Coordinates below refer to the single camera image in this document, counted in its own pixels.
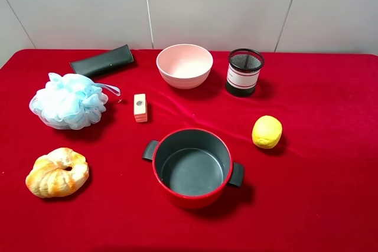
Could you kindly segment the toy croissant bread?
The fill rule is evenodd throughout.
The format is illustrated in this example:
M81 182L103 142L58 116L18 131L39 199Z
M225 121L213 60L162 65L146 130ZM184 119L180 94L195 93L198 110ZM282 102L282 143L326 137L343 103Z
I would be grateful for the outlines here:
M40 198L65 197L80 189L89 177L86 158L70 148L58 148L40 156L25 179Z

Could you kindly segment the black mesh pen holder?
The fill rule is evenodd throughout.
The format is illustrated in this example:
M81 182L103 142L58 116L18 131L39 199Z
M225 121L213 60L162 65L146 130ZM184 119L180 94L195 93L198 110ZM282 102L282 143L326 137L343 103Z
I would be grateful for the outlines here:
M252 49L238 48L230 52L228 62L226 90L236 97L251 96L265 63L263 55Z

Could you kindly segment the pink plastic bowl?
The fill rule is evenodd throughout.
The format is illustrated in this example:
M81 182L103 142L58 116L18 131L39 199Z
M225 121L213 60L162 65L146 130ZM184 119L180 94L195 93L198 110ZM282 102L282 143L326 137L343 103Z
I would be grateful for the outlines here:
M163 49L156 58L162 78L177 89L193 89L210 74L213 56L194 44L177 44Z

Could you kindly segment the small pink white block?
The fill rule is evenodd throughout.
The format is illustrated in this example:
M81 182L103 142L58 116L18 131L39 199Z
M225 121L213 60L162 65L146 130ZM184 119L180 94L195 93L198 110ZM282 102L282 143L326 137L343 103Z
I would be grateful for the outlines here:
M146 95L144 93L134 95L133 115L136 122L138 123L148 121L148 108L146 102Z

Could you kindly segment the yellow lemon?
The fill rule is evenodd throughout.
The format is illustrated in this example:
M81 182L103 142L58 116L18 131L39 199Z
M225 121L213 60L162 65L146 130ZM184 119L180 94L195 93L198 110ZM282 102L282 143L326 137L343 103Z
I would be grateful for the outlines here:
M258 118L252 129L253 143L262 149L274 148L282 136L282 123L273 116Z

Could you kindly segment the blue white bath loofah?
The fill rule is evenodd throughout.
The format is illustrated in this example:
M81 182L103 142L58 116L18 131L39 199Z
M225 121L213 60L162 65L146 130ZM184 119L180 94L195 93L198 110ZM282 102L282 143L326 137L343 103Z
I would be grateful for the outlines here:
M120 96L120 89L95 83L80 74L48 74L49 81L36 92L30 110L45 125L58 130L80 130L101 120L108 96L103 89Z

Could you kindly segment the black leather glasses case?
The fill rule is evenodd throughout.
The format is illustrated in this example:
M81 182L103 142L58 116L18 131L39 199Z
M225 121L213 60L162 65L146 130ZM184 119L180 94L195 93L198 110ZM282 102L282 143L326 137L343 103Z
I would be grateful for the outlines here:
M92 78L111 73L133 62L133 55L126 44L99 55L72 61L70 66L75 73Z

